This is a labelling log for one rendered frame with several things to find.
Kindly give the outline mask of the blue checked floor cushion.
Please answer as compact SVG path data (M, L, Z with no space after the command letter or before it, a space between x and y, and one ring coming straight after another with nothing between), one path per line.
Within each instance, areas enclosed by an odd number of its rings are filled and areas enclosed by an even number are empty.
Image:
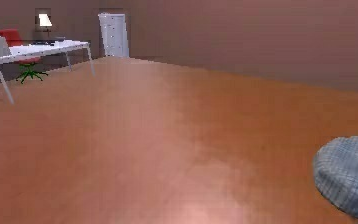
M312 172L322 197L358 221L358 136L337 137L323 145L313 157Z

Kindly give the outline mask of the red office chair green base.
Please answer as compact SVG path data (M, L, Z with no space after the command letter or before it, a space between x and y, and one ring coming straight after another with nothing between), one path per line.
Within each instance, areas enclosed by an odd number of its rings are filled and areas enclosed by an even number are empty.
M9 47L22 46L24 44L17 29L1 29L0 36L6 39ZM20 68L20 74L15 80L19 81L21 84L23 84L28 77L31 79L38 78L39 80L42 80L42 75L47 75L47 73L35 69L35 65L40 60L40 57L34 57L16 61L16 64L18 64Z

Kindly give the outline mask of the white table lamp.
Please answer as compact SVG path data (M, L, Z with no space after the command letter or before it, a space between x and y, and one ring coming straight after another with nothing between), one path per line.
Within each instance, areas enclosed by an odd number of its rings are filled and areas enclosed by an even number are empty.
M50 36L50 28L52 27L52 22L49 16L46 13L40 13L38 15L39 26L46 29L47 36Z

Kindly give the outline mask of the white room door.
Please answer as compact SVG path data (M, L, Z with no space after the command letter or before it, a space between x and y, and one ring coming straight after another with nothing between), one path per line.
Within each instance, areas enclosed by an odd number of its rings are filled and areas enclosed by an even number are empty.
M128 57L126 16L124 14L100 13L98 17L105 55Z

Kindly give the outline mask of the white desk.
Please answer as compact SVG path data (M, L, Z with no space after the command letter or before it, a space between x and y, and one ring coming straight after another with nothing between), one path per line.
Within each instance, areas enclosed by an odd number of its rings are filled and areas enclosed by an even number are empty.
M36 57L49 56L59 53L68 54L71 51L85 49L89 58L92 75L95 75L93 60L91 55L90 43L75 40L64 40L55 42L54 45L20 45L10 47L11 54L8 56L0 56L0 65L5 63L18 62L19 60L32 59ZM0 81L4 87L5 93L11 104L14 103L12 94L7 86L5 78L0 69Z

